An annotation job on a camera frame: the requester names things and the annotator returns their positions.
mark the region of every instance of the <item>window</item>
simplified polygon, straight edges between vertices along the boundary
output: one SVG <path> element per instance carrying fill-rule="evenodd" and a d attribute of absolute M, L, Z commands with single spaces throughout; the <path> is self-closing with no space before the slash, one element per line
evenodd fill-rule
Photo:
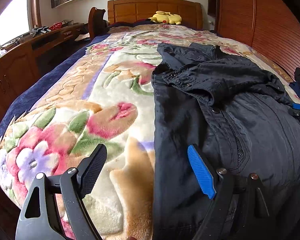
<path fill-rule="evenodd" d="M 0 46 L 27 32 L 27 0 L 12 0 L 0 15 Z"/>

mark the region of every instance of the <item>black jacket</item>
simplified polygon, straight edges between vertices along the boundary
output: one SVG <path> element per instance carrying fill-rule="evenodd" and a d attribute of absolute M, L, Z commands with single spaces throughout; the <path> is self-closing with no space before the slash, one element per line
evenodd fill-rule
<path fill-rule="evenodd" d="M 233 174 L 257 173 L 280 212 L 279 226 L 295 225 L 300 202 L 282 207 L 300 185 L 300 123 L 272 73 L 217 46 L 159 44 L 162 63 L 154 70 L 156 153 L 153 239 L 191 239 L 210 200 L 200 190 L 187 159 L 197 144 L 215 167 Z M 231 227 L 235 199 L 224 233 Z M 283 239 L 287 232 L 281 231 Z"/>

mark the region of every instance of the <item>wooden wardrobe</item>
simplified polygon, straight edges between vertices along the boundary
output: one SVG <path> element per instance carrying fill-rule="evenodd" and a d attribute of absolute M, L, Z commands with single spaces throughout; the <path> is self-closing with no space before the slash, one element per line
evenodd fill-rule
<path fill-rule="evenodd" d="M 300 23 L 282 0 L 218 0 L 216 30 L 251 46 L 292 78 L 300 67 Z"/>

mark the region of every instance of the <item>red basket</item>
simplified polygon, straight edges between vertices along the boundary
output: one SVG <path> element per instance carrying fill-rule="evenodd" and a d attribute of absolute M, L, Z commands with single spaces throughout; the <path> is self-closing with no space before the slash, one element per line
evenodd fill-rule
<path fill-rule="evenodd" d="M 51 26 L 49 29 L 54 31 L 54 30 L 60 29 L 61 26 L 62 26 L 62 23 L 60 22 L 60 23 L 56 23 L 55 25 Z"/>

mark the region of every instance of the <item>wooden headboard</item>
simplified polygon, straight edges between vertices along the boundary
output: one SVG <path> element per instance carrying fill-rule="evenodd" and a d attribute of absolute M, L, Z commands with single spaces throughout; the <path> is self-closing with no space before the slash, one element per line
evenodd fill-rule
<path fill-rule="evenodd" d="M 110 0 L 108 1 L 109 24 L 116 22 L 133 23 L 147 19 L 156 11 L 179 14 L 182 24 L 202 29 L 201 4 L 186 0 Z"/>
<path fill-rule="evenodd" d="M 217 32 L 253 47 L 292 78 L 300 67 L 300 23 L 282 0 L 218 0 Z"/>

